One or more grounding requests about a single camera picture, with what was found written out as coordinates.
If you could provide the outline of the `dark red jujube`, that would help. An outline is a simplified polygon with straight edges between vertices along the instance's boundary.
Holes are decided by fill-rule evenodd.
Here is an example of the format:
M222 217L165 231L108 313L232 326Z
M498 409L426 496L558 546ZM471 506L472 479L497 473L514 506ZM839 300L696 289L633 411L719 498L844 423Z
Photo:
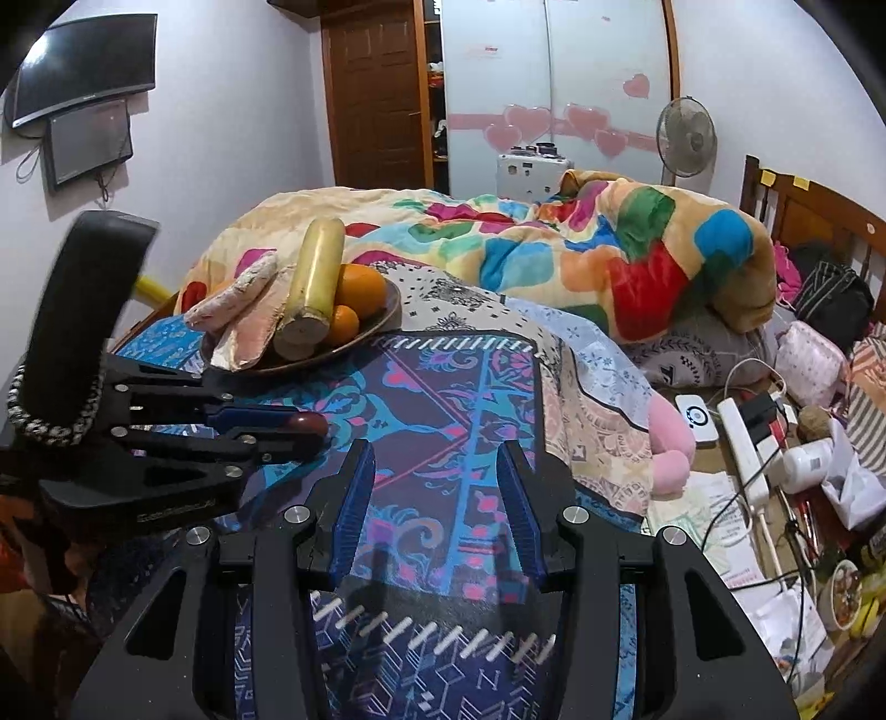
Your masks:
M284 424L287 432L298 435L310 435L324 440L329 434L329 423L326 417L312 411L299 411L294 413Z

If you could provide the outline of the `pomelo segment peeled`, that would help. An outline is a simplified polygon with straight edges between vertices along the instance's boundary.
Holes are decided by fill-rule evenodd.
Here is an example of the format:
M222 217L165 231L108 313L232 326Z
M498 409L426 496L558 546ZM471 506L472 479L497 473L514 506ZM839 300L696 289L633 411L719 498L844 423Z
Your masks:
M269 285L278 271L278 254L269 252L249 264L225 290L201 300L185 313L185 324L190 330L219 333L242 315L246 308Z

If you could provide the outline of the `long yellow sugarcane piece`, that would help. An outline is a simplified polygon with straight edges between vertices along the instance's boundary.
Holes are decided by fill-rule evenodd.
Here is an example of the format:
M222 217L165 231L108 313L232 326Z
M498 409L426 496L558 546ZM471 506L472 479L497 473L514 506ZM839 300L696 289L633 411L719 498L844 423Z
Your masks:
M274 337L277 347L315 347L326 337L345 239L346 227L338 218L314 219L306 229Z

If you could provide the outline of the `small orange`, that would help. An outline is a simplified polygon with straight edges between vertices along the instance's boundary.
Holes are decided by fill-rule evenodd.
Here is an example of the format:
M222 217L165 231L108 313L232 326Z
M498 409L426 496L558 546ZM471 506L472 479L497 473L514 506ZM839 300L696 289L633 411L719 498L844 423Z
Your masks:
M359 330L359 315L351 307L336 305L323 343L327 347L342 347L351 342L359 334Z

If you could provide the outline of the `large orange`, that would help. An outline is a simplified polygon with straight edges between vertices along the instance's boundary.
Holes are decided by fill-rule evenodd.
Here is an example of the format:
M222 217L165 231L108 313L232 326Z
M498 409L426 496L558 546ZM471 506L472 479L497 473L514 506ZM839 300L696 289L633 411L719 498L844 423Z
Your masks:
M342 264L335 303L350 307L360 321L373 318L386 306L386 280L369 265Z

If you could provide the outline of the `white power strip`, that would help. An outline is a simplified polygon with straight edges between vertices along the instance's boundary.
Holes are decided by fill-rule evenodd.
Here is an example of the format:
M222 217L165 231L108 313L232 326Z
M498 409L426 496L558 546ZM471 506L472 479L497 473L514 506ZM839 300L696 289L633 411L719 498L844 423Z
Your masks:
M734 465L739 473L740 487L745 500L754 513L761 512L769 498L769 488L764 477L764 464L755 447L749 430L740 415L739 407L732 398L725 398L717 405L722 429L732 447Z

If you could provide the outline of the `pink plush toy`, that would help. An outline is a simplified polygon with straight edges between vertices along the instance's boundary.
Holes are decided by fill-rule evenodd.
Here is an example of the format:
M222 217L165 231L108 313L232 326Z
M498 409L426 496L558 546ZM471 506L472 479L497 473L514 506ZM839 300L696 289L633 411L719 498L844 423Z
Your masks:
M688 483L696 459L696 439L685 417L658 392L649 400L649 438L652 447L655 498L679 495Z

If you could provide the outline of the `white round-button device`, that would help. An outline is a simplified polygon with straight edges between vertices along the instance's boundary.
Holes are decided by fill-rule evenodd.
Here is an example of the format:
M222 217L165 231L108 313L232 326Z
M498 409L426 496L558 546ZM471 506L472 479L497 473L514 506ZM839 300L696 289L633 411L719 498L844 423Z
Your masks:
M677 394L674 404L688 424L698 445L712 445L719 440L717 424L706 400L698 394Z

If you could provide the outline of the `blue patterned bed cover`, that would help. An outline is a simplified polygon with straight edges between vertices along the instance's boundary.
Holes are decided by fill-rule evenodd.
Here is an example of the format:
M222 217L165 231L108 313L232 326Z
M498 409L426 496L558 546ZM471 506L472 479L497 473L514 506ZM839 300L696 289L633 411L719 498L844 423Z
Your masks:
M323 414L308 464L248 481L228 532L263 527L356 440L377 474L346 580L312 599L336 718L540 718L559 600L521 573L496 480L500 445L571 468L578 506L633 531L649 504L650 385L581 316L384 258L399 309L314 368L248 379L263 404Z

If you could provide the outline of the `white box appliance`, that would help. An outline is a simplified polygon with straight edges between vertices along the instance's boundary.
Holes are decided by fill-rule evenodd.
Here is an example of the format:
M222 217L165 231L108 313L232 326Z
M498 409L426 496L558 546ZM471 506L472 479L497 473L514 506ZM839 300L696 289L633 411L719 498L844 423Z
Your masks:
M574 162L561 155L554 142L512 147L497 159L497 195L523 203L547 201L559 190L563 174L572 168Z

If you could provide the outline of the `brown wooden door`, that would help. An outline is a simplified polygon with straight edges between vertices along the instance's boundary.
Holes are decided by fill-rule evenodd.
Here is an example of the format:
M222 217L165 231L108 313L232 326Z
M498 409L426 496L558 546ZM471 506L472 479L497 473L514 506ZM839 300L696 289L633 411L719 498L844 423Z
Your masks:
M430 188L416 5L357 2L327 13L321 59L335 182Z

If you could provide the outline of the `colourful patchwork blanket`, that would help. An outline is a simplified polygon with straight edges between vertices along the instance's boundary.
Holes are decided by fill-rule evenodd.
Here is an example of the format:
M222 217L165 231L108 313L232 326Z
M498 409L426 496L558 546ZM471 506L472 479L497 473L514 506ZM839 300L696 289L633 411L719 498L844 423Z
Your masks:
M584 316L619 343L655 339L701 307L748 333L775 306L774 246L759 220L703 193L570 169L542 203L430 189L277 193L213 240L185 276L177 311L270 250L297 255L321 216L342 220L349 263L430 265L497 296Z

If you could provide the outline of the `wooden headboard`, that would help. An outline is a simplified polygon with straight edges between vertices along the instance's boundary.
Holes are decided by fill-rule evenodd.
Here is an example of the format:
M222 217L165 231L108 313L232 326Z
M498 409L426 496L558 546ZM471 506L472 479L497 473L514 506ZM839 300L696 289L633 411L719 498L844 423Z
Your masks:
M817 240L868 285L873 320L884 322L884 220L861 204L806 178L764 167L745 156L740 208L766 225L786 248Z

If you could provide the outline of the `standing electric fan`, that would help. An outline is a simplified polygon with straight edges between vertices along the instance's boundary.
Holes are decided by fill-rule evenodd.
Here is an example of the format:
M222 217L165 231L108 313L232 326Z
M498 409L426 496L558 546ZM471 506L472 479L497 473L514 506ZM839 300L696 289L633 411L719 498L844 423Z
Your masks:
M704 176L715 165L717 128L706 106L695 97L676 97L662 108L655 140L665 184Z

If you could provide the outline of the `yellow chair frame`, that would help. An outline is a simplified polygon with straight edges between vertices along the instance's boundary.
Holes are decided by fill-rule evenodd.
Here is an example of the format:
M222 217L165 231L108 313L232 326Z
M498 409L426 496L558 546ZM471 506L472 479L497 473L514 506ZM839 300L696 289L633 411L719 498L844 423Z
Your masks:
M137 282L135 282L132 288L133 300L150 307L152 311L156 311L159 307L164 306L173 297L174 294L167 290L164 285L159 284L158 280L154 280L146 275L138 277Z

